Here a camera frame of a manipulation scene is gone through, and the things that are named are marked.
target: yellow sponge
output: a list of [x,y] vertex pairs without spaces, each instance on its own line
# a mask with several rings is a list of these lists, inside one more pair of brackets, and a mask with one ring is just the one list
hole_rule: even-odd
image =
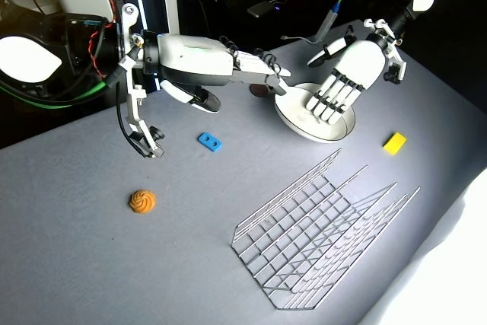
[[389,139],[388,142],[384,145],[384,150],[389,152],[392,155],[397,154],[397,152],[403,147],[406,143],[407,138],[400,133],[394,133],[393,137]]

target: swirl-shaped cookie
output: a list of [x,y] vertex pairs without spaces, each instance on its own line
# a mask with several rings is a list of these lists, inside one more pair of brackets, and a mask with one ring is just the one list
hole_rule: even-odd
[[136,213],[149,213],[155,207],[155,194],[148,190],[138,190],[132,194],[130,207]]

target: metal dish rack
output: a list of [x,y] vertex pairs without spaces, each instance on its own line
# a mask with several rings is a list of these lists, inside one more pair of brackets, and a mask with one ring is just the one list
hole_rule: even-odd
[[323,174],[339,153],[235,228],[232,247],[278,309],[310,310],[323,303],[419,191],[384,205],[394,183],[351,204],[340,190],[367,166],[335,187]]

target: gray panel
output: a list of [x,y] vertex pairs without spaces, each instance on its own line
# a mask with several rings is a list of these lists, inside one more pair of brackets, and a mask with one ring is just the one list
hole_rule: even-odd
[[[304,68],[317,50],[275,54],[293,83],[321,82],[327,66]],[[126,144],[114,109],[0,151],[0,322],[355,323],[487,164],[485,115],[404,57],[403,84],[379,80],[355,105],[355,130],[333,145],[296,135],[272,99],[231,84],[211,89],[218,115],[163,92],[148,98],[142,115],[166,135],[161,160]],[[196,141],[205,131],[222,140],[218,153]],[[394,131],[409,141],[391,157],[381,146]],[[422,190],[321,307],[278,311],[231,249],[234,227],[340,147],[332,183],[370,165],[349,200],[396,180],[396,195]],[[140,189],[158,196],[149,215],[127,206]]]

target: blue block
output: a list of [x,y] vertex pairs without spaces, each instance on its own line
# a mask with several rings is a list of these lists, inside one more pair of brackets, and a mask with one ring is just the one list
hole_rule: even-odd
[[200,137],[198,137],[198,141],[213,152],[217,152],[223,146],[220,140],[216,139],[207,132],[204,132]]

